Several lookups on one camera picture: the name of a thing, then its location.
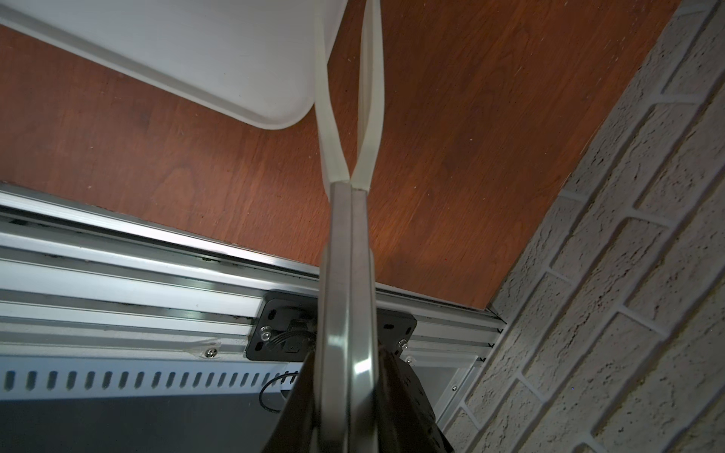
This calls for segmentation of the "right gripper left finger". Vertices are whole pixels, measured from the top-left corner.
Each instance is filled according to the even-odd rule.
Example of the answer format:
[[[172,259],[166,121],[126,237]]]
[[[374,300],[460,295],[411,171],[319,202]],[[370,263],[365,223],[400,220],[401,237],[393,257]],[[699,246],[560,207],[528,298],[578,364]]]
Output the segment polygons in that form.
[[[330,101],[325,8],[313,2],[315,118],[323,184],[330,201],[330,234],[323,252],[319,291],[319,331],[315,358],[316,448],[349,450],[349,170]]]

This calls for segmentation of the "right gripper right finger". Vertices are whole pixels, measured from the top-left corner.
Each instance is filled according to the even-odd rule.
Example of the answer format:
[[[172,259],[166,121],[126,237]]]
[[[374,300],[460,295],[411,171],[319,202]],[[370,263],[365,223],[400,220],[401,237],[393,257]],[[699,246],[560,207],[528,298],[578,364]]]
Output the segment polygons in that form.
[[[351,176],[351,306],[349,321],[349,450],[377,452],[375,411],[378,337],[374,259],[369,244],[367,198],[384,121],[384,58],[381,3],[368,1],[362,21],[358,157]]]

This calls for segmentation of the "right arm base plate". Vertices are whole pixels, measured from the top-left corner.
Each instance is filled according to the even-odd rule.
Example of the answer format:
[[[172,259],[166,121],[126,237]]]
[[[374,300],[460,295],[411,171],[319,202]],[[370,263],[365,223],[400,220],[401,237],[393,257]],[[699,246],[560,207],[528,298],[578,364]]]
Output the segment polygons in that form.
[[[379,342],[398,356],[417,326],[409,313],[379,309]],[[255,362],[304,362],[315,350],[318,325],[317,299],[271,292],[262,300],[245,356]]]

